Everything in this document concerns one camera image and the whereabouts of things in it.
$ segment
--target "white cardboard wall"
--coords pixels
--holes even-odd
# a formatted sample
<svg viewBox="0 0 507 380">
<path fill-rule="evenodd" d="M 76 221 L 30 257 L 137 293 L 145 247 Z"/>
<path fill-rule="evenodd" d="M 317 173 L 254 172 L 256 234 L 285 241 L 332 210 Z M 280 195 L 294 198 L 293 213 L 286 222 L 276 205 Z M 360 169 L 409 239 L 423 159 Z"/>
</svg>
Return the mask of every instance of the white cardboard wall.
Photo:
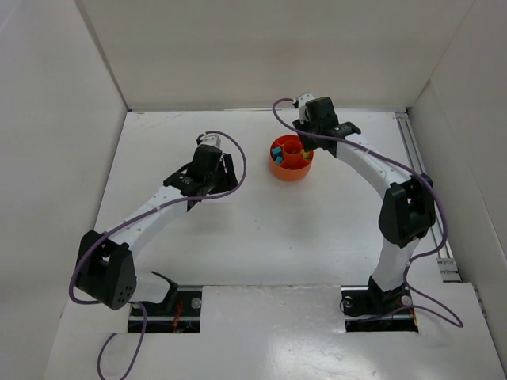
<svg viewBox="0 0 507 380">
<path fill-rule="evenodd" d="M 410 112 L 444 198 L 465 280 L 477 284 L 507 368 L 507 2 L 478 0 Z"/>
<path fill-rule="evenodd" d="M 473 0 L 81 0 L 131 108 L 412 105 Z"/>
<path fill-rule="evenodd" d="M 0 3 L 0 378 L 37 379 L 126 109 L 71 0 Z"/>
</svg>

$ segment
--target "rectangular slot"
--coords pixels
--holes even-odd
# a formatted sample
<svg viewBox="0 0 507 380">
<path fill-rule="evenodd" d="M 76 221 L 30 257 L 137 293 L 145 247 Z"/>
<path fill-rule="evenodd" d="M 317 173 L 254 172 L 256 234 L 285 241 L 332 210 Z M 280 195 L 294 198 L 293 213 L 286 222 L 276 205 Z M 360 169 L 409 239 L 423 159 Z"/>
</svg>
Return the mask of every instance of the rectangular slot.
<svg viewBox="0 0 507 380">
<path fill-rule="evenodd" d="M 410 314 L 403 314 L 394 318 L 384 318 L 381 321 L 362 322 L 359 318 L 345 320 L 347 333 L 373 333 L 380 331 L 415 331 L 418 332 L 417 322 Z"/>
<path fill-rule="evenodd" d="M 146 333 L 199 333 L 201 304 L 202 287 L 179 287 L 176 302 L 169 312 L 162 313 L 156 308 L 147 307 Z M 142 327 L 143 312 L 131 308 L 128 332 L 140 333 Z"/>
</svg>

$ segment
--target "red wire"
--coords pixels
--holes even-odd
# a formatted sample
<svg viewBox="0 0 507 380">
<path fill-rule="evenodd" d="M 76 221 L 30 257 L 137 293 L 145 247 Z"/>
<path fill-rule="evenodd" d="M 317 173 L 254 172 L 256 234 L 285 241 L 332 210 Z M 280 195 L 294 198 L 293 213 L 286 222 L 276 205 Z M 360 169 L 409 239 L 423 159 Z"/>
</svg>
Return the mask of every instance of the red wire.
<svg viewBox="0 0 507 380">
<path fill-rule="evenodd" d="M 176 332 L 177 325 L 180 322 L 181 313 L 183 313 L 183 301 L 180 301 L 177 304 L 177 312 L 173 319 L 174 332 Z"/>
<path fill-rule="evenodd" d="M 396 301 L 396 305 L 404 307 L 404 305 L 400 301 Z M 410 316 L 415 319 L 415 312 L 414 309 L 409 309 Z"/>
</svg>

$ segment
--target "yellow object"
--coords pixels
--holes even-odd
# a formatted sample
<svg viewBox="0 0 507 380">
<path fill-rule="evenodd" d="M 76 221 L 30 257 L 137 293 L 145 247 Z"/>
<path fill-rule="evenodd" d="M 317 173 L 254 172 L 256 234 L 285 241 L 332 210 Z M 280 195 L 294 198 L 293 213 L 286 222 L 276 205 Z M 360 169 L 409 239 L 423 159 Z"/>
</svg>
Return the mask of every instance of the yellow object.
<svg viewBox="0 0 507 380">
<path fill-rule="evenodd" d="M 306 152 L 304 149 L 301 150 L 301 154 L 303 155 L 303 158 L 307 161 L 310 160 L 310 152 Z"/>
</svg>

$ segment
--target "white panel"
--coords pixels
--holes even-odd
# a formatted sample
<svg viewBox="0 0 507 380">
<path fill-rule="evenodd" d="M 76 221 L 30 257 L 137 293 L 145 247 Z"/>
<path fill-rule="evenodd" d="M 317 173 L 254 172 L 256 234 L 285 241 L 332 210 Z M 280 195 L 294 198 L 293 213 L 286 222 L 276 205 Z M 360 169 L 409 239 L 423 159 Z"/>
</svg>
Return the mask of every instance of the white panel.
<svg viewBox="0 0 507 380">
<path fill-rule="evenodd" d="M 505 20 L 507 2 L 474 3 L 412 116 L 425 163 L 447 186 L 459 269 L 478 286 L 507 368 Z"/>
<path fill-rule="evenodd" d="M 505 380 L 472 286 L 424 289 L 453 308 L 465 328 L 420 312 L 419 333 L 345 332 L 338 286 L 205 287 L 200 333 L 147 334 L 129 379 Z M 416 294 L 414 302 L 433 307 Z M 78 308 L 96 323 L 86 332 L 59 329 L 46 380 L 97 378 L 108 336 L 101 327 L 110 318 Z M 117 331 L 125 331 L 126 312 L 110 313 Z M 106 378 L 125 372 L 138 339 L 114 337 L 102 358 Z"/>
<path fill-rule="evenodd" d="M 71 0 L 1 3 L 0 377 L 36 379 L 125 109 Z"/>
<path fill-rule="evenodd" d="M 472 0 L 82 0 L 131 108 L 412 105 Z"/>
<path fill-rule="evenodd" d="M 432 76 L 453 137 L 507 249 L 507 2 L 473 6 Z"/>
<path fill-rule="evenodd" d="M 465 280 L 478 286 L 498 352 L 507 364 L 507 263 L 462 139 L 451 128 L 430 82 L 410 112 L 425 167 L 449 219 L 450 242 Z M 494 127 L 481 124 L 483 131 Z M 494 175 L 505 179 L 505 172 Z"/>
</svg>

